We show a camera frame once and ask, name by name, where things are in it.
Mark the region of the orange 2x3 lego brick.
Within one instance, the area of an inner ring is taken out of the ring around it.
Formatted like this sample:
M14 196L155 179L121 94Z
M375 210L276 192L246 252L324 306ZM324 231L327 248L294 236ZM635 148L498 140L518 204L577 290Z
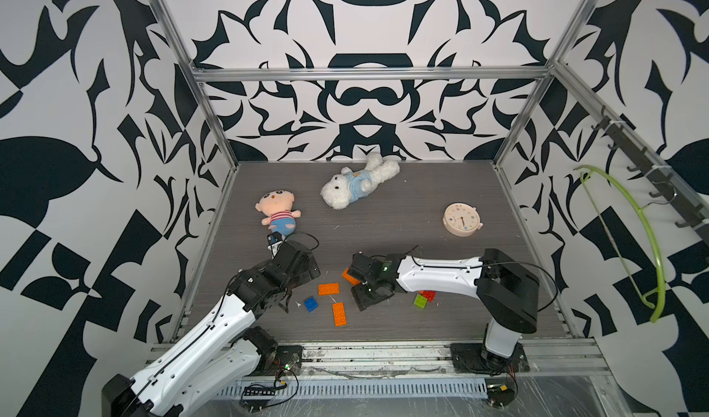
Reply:
M339 282L323 283L318 286L318 295L336 295L340 292Z

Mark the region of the blue 2x2 lego brick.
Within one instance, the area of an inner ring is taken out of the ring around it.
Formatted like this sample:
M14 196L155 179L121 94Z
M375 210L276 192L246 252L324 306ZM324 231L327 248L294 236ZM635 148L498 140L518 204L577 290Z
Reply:
M304 300L304 306L306 306L306 311L311 313L319 306L319 304L314 297L308 297Z

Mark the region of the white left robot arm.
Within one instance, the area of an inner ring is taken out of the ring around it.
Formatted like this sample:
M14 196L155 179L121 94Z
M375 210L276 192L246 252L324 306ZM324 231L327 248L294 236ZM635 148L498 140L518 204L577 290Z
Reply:
M271 258L241 269L210 312L167 352L102 389L104 416L190 416L229 383L274 363L278 344L257 320L288 308L293 289L319 278L313 251L297 241L271 247Z

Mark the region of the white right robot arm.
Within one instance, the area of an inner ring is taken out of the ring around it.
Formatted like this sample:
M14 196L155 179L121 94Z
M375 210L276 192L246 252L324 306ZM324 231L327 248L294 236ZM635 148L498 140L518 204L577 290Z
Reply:
M486 361L511 359L521 337L537 332L540 280L495 248L482 256L454 260L358 253L347 272L358 280L352 294L361 311L395 293L432 291L479 300L490 313L481 350Z

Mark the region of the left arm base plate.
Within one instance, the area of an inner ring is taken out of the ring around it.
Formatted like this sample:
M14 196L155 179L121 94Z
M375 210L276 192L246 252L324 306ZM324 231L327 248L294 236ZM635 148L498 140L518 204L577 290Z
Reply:
M257 369L249 377L275 376L282 369L289 369L299 375L302 370L303 352L304 348L301 345L279 346L275 352L260 362Z

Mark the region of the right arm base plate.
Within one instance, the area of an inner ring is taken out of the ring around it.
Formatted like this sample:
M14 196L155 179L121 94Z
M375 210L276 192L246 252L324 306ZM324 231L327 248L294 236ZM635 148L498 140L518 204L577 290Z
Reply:
M452 343L450 351L456 373L499 376L509 373L510 369L515 373L531 371L521 343L515 345L510 358L488 352L483 343Z

